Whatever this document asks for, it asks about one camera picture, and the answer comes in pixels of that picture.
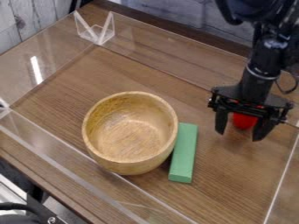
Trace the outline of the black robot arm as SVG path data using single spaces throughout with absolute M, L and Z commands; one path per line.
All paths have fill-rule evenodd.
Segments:
M 270 94 L 284 70 L 299 86 L 299 0 L 214 0 L 226 23 L 254 27 L 252 50 L 241 79 L 233 86 L 210 89 L 208 107 L 216 112 L 214 130 L 222 133 L 228 114 L 256 118 L 252 139 L 262 140 L 284 123 L 293 103 Z

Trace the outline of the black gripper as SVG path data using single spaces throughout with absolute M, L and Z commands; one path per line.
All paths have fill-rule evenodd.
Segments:
M 285 122 L 288 112 L 294 104 L 274 94 L 268 94 L 264 101 L 248 101 L 241 98 L 238 86 L 213 87 L 208 107 L 214 112 L 214 130 L 222 135 L 229 113 L 253 116 L 256 124 L 252 141 L 262 140 L 278 123 Z

